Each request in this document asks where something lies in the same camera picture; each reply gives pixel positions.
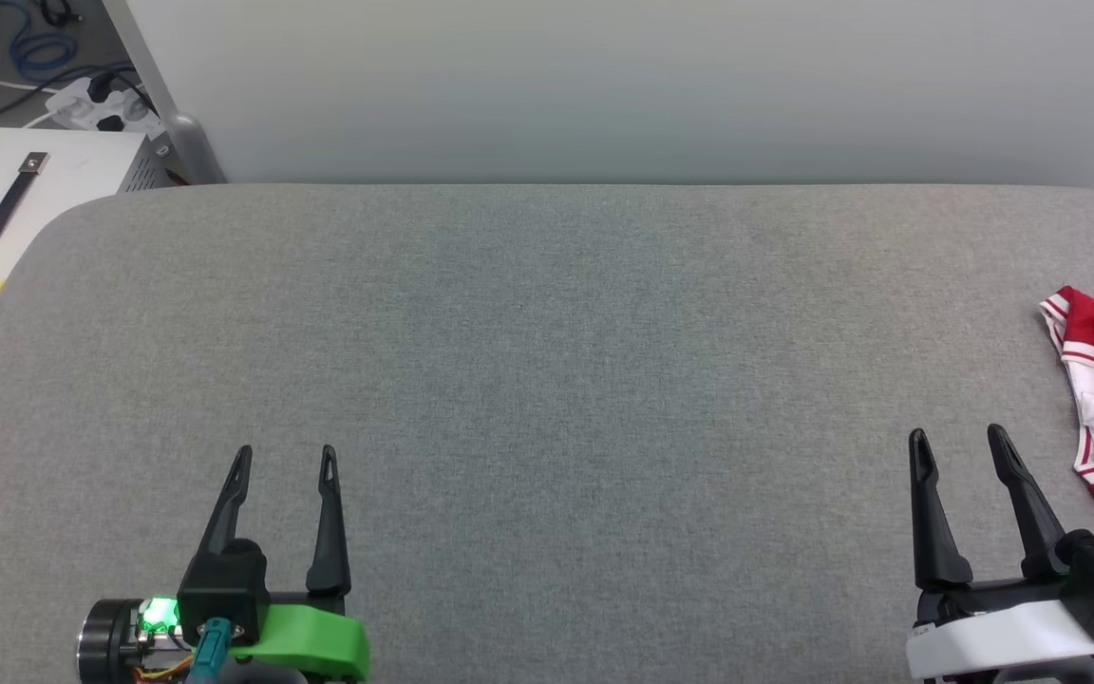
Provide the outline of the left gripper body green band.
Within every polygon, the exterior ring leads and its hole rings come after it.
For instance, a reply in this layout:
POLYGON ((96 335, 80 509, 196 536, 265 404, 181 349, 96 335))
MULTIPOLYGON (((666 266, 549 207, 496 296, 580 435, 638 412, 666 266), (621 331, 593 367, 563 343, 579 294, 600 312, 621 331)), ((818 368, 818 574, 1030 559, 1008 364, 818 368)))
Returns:
MULTIPOLYGON (((198 683, 196 646, 179 624, 173 595, 105 598, 88 611, 77 636, 79 683, 198 683)), ((366 631, 338 610, 276 595, 261 636, 236 636, 217 683, 365 683, 366 631)))

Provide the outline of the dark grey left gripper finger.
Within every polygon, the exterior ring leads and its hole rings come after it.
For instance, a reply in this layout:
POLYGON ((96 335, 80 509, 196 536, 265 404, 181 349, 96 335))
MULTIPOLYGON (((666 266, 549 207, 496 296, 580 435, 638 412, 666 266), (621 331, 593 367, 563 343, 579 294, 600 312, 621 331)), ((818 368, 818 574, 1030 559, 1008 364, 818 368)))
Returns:
POLYGON ((255 550, 254 541, 237 536, 238 511, 247 499, 252 459, 252 447, 238 448, 226 471, 224 485, 218 492, 214 509, 197 548, 197 558, 242 556, 255 550))
POLYGON ((337 453, 324 445, 317 478, 321 514, 307 571, 309 593, 317 598, 346 598, 352 587, 339 480, 337 453))

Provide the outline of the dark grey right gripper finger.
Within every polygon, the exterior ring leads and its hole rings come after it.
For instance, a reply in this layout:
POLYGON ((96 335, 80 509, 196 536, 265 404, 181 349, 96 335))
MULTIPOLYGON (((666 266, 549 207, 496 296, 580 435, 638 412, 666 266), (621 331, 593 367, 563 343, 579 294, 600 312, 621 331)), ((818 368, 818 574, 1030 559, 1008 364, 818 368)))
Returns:
POLYGON ((915 587, 941 590, 968 587, 971 566, 961 555, 938 492, 939 469, 923 429, 908 437, 909 489, 913 531, 915 587))
POLYGON ((1019 450, 1002 425, 987 427, 991 459, 999 482, 1006 486, 1024 549, 1021 572, 1026 580, 1055 579, 1068 572, 1059 558, 1058 542, 1064 529, 1047 502, 1045 492, 1032 475, 1019 450))

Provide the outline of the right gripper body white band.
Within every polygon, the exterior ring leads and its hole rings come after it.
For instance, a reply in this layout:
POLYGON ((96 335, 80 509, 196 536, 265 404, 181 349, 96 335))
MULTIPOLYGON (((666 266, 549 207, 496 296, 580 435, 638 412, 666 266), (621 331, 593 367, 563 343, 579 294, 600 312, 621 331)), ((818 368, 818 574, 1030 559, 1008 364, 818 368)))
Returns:
POLYGON ((924 683, 1094 683, 1094 636, 1059 593, 1052 581, 1021 579, 924 590, 906 640, 909 675, 924 683))

